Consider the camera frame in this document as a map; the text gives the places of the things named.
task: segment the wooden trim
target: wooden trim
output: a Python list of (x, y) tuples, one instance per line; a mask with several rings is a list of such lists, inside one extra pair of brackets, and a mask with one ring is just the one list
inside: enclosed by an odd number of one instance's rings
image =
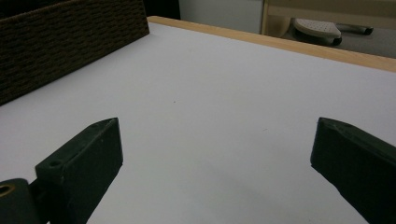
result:
[(358, 53), (343, 49), (331, 49), (327, 47), (301, 43), (292, 40), (275, 38), (267, 35), (256, 35), (242, 31), (235, 31), (216, 26), (204, 25), (189, 21), (177, 21), (162, 17), (148, 17), (149, 22), (177, 27), (185, 30), (201, 32), (210, 35), (218, 35), (231, 39), (247, 41), (277, 49), (285, 49), (302, 54), (312, 55), (319, 58), (330, 59), (342, 63), (352, 63), (365, 67), (371, 67), (396, 73), (396, 59)]

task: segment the black plastic part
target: black plastic part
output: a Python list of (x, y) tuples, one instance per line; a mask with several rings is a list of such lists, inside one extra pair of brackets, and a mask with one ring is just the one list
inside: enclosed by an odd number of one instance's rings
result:
[(40, 218), (41, 223), (48, 223), (50, 215), (48, 213), (48, 198), (47, 192), (38, 184), (37, 179), (29, 185), (30, 192), (35, 202), (35, 209)]
[(122, 166), (117, 119), (97, 122), (36, 167), (51, 224), (86, 223)]
[(370, 34), (373, 32), (373, 30), (374, 30), (373, 27), (371, 27), (371, 28), (366, 28), (366, 29), (364, 30), (364, 34), (365, 34), (365, 35), (370, 35)]
[(334, 46), (338, 46), (338, 45), (341, 44), (341, 42), (343, 42), (343, 37), (335, 38), (335, 39), (332, 41), (332, 44), (333, 44)]
[(0, 182), (0, 223), (40, 224), (35, 202), (24, 179)]
[(311, 163), (369, 223), (396, 223), (396, 147), (320, 118)]

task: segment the wicker basket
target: wicker basket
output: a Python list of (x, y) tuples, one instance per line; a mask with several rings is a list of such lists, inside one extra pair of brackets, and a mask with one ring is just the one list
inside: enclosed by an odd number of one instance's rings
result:
[(142, 0), (37, 4), (8, 17), (0, 11), (0, 105), (149, 33)]

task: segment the white tabletop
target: white tabletop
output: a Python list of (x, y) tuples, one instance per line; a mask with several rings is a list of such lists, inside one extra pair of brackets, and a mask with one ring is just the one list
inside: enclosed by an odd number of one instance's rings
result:
[(124, 164), (90, 223), (365, 223), (309, 157), (319, 117), (396, 145), (396, 74), (149, 26), (0, 107), (0, 180), (33, 181), (51, 152), (118, 117)]

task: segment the brown wicker box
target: brown wicker box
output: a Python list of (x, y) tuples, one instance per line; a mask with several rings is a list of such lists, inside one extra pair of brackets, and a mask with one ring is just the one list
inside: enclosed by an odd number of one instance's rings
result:
[(0, 11), (0, 105), (149, 33), (142, 0), (36, 5), (8, 17)]

